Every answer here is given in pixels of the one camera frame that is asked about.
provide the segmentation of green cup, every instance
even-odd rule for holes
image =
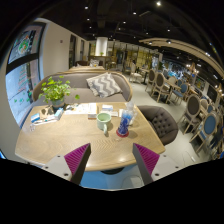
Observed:
[[[107,113],[99,113],[96,116],[97,119],[97,127],[100,130],[104,131],[104,134],[107,134],[107,127],[110,124],[111,121],[111,115]]]

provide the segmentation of table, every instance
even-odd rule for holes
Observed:
[[[113,105],[114,111],[126,107],[123,102],[97,103],[98,111],[103,104]],[[57,154],[66,155],[87,143],[91,143],[92,153],[85,171],[111,170],[136,164],[132,154],[133,143],[143,145],[158,154],[165,151],[157,134],[138,108],[138,115],[129,127],[129,136],[120,138],[116,134],[120,117],[112,117],[112,125],[108,127],[108,135],[105,136],[97,128],[96,120],[88,120],[87,114],[63,114],[59,121],[37,125],[34,131],[30,131],[31,115],[45,107],[47,106],[32,109],[16,143],[15,154],[31,164],[44,166]]]
[[[145,78],[144,78],[144,81],[142,82],[142,84],[143,85],[147,85],[147,83],[145,82],[145,80],[146,80],[146,76],[147,76],[147,73],[149,72],[149,70],[148,69],[143,69],[143,68],[140,68],[139,70],[145,72]]]

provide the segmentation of cushion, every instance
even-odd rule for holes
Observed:
[[[94,67],[94,65],[98,66],[99,63],[100,63],[99,60],[93,60],[93,59],[91,59],[89,65],[90,65],[91,67]]]
[[[101,98],[111,96],[115,93],[120,93],[121,89],[115,82],[111,74],[92,81],[93,87],[97,90]]]
[[[87,83],[88,83],[88,86],[89,86],[89,88],[92,90],[94,96],[99,96],[99,93],[98,93],[97,90],[94,88],[92,81],[93,81],[94,79],[98,79],[98,78],[100,78],[100,77],[103,77],[103,76],[105,76],[105,75],[107,75],[107,74],[108,74],[108,72],[103,73],[102,75],[95,76],[95,77],[93,77],[93,78],[86,79],[86,81],[87,81]]]

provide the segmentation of green plant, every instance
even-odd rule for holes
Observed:
[[[66,81],[62,84],[61,80],[54,81],[52,76],[48,79],[48,83],[42,83],[42,88],[44,93],[39,94],[39,99],[43,96],[45,97],[43,102],[48,103],[48,100],[55,101],[55,100],[62,100],[65,95],[70,95],[71,87],[68,85],[70,81]]]

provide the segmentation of vase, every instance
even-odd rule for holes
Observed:
[[[52,107],[54,108],[54,110],[57,110],[58,108],[63,107],[65,105],[64,97],[59,100],[51,100],[51,102],[52,102]]]

